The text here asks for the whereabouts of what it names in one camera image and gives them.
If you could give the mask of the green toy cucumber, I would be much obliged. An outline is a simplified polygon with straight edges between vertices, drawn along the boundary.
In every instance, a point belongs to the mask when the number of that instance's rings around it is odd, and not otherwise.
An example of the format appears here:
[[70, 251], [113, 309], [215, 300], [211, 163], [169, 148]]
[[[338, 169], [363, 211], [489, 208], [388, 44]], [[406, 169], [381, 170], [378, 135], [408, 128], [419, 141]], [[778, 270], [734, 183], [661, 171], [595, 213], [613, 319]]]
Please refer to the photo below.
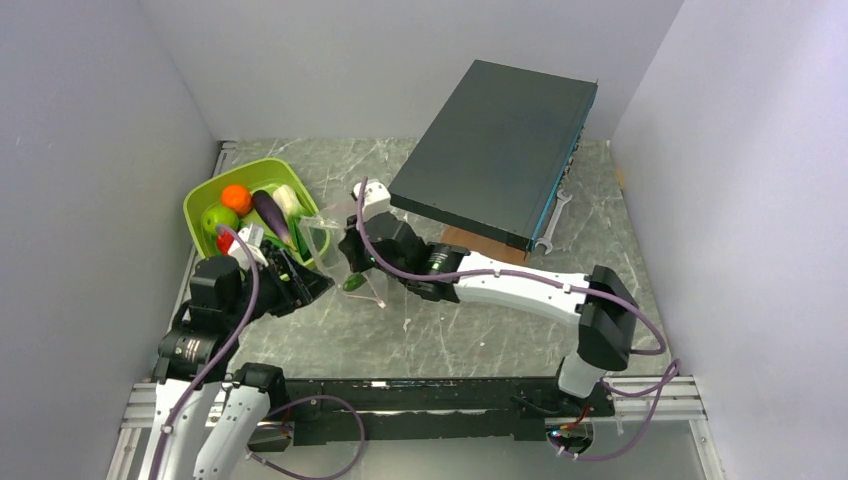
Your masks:
[[362, 273], [351, 273], [342, 282], [341, 288], [345, 292], [353, 292], [361, 288], [367, 282], [367, 278]]

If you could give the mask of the clear pink zip top bag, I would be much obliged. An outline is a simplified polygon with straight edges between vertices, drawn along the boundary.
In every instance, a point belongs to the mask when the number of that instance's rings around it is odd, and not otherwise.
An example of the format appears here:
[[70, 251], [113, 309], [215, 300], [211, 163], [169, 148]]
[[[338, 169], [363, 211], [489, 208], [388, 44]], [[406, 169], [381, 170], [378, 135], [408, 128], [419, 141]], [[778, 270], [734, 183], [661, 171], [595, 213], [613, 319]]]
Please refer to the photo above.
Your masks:
[[350, 197], [332, 201], [323, 209], [300, 219], [299, 229], [306, 240], [314, 266], [335, 282], [335, 289], [347, 298], [370, 301], [380, 309], [387, 307], [387, 277], [377, 271], [362, 273], [367, 282], [358, 290], [345, 292], [342, 282], [352, 272], [347, 260], [338, 248], [345, 233], [347, 219], [354, 214], [354, 202]]

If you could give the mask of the purple toy eggplant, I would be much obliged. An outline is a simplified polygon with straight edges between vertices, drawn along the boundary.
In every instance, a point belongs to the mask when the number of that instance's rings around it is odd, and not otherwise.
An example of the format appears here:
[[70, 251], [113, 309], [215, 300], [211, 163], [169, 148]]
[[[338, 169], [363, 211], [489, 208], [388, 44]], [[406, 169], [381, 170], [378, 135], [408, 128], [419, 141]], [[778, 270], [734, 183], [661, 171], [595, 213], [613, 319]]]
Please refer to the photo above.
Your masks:
[[288, 227], [282, 209], [272, 196], [265, 190], [257, 190], [252, 194], [253, 208], [270, 228], [273, 234], [286, 246], [295, 249], [293, 237]]

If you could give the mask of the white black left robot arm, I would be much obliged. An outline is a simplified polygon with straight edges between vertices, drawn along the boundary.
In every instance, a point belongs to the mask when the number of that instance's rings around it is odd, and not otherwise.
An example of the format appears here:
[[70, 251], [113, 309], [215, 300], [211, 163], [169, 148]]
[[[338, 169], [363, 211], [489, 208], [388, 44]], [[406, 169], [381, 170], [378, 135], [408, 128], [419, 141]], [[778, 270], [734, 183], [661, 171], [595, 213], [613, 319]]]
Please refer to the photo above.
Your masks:
[[274, 247], [261, 250], [256, 266], [225, 255], [200, 260], [190, 297], [158, 346], [140, 478], [229, 478], [257, 424], [279, 417], [289, 400], [279, 367], [246, 363], [228, 373], [241, 331], [264, 315], [308, 306], [333, 285]]

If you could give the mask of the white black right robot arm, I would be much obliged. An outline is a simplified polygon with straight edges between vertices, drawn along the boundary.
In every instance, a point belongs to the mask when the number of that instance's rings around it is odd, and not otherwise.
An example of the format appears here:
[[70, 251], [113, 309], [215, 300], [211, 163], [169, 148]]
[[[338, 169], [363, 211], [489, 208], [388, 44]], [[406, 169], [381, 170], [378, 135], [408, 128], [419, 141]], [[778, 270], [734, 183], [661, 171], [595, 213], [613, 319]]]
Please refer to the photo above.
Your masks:
[[431, 302], [492, 304], [577, 327], [577, 344], [558, 368], [551, 401], [574, 415], [605, 374], [622, 372], [636, 350], [639, 306], [612, 269], [588, 274], [534, 270], [497, 261], [463, 247], [426, 242], [384, 212], [345, 221], [339, 249], [354, 273], [383, 272]]

